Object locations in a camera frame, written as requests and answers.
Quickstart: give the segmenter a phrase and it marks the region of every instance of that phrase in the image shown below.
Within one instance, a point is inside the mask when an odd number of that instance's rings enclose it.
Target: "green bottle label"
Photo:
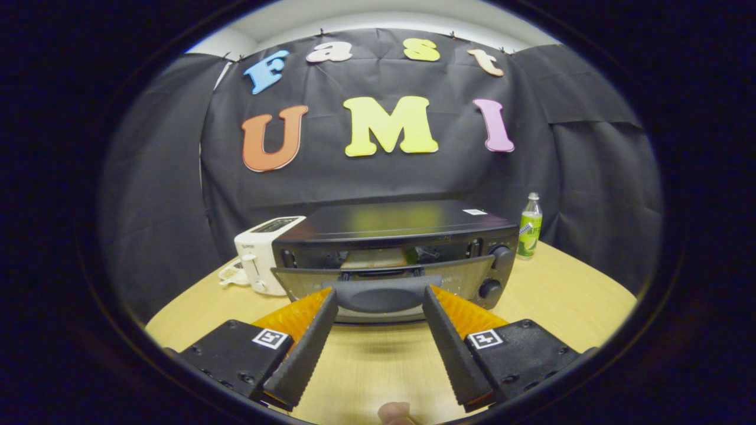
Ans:
[[[535,245],[538,243],[538,236],[541,234],[541,222],[543,216],[526,216],[522,215],[520,219],[520,238],[517,244],[517,254],[524,257],[532,256],[535,252]]]

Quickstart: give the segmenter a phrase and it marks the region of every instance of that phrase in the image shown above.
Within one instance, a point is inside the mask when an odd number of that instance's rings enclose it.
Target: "plastic bottle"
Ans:
[[[520,219],[519,242],[517,243],[517,258],[531,259],[535,254],[535,245],[541,235],[541,222],[544,214],[538,205],[538,194],[531,192],[528,195],[528,205],[522,211]]]

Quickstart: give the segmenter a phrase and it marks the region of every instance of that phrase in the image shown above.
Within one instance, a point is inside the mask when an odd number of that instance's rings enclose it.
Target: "letter m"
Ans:
[[[350,157],[365,157],[376,153],[377,146],[370,141],[370,131],[383,150],[392,152],[404,130],[399,148],[408,154],[431,153],[438,150],[428,126],[426,107],[429,102],[418,96],[404,96],[389,115],[373,98],[351,98],[344,107],[352,112],[352,143],[344,152]]]

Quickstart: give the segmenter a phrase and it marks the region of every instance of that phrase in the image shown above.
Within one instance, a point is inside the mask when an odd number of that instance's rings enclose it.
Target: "black curtain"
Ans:
[[[139,95],[102,175],[104,259],[125,303],[148,321],[218,267],[200,181],[200,135],[227,61],[185,54]]]
[[[432,40],[441,59],[407,59],[407,38]],[[316,45],[335,41],[351,43],[352,58],[306,61]],[[495,57],[504,75],[487,74],[471,48]],[[244,72],[281,49],[289,52],[281,80],[252,95]],[[137,100],[113,142],[103,242],[116,284],[144,320],[236,256],[238,233],[335,203],[454,198],[519,222],[536,191],[541,240],[633,293],[653,270],[662,200],[649,141],[620,94],[564,46],[506,54],[435,33],[358,29],[261,51],[231,64],[213,91],[224,65],[181,57]],[[437,152],[379,146],[370,157],[345,155],[352,130],[345,100],[369,96],[391,113],[409,95],[429,100]],[[514,151],[485,148],[477,98],[503,105]],[[248,169],[242,123],[271,114],[265,149],[274,152],[283,143],[279,111],[301,104],[308,112],[296,157],[270,172]]]
[[[402,41],[430,39],[438,62],[409,60]],[[308,64],[325,42],[349,42],[353,57]],[[504,71],[487,74],[468,54],[480,48]],[[288,50],[281,81],[252,95],[243,73]],[[350,158],[348,98],[371,96],[391,112],[399,98],[422,96],[433,154]],[[492,153],[476,98],[496,100],[516,149]],[[245,119],[269,113],[266,151],[283,143],[278,111],[308,106],[299,153],[286,167],[257,173],[241,158]],[[631,292],[655,264],[662,225],[658,170],[639,120],[591,65],[562,45],[515,54],[434,33],[362,29],[270,48],[232,65],[205,122],[203,191],[218,251],[236,255],[234,236],[276,216],[319,206],[384,200],[458,198],[519,223],[528,192],[541,195],[541,239],[606,273]]]

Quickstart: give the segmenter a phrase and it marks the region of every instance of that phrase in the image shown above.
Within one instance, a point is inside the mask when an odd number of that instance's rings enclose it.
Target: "orange letter u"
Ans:
[[[290,163],[299,152],[299,133],[302,115],[307,112],[305,105],[282,109],[278,116],[283,120],[283,145],[278,152],[265,152],[265,126],[273,118],[270,114],[258,115],[245,121],[242,159],[247,168],[256,172],[279,169]]]

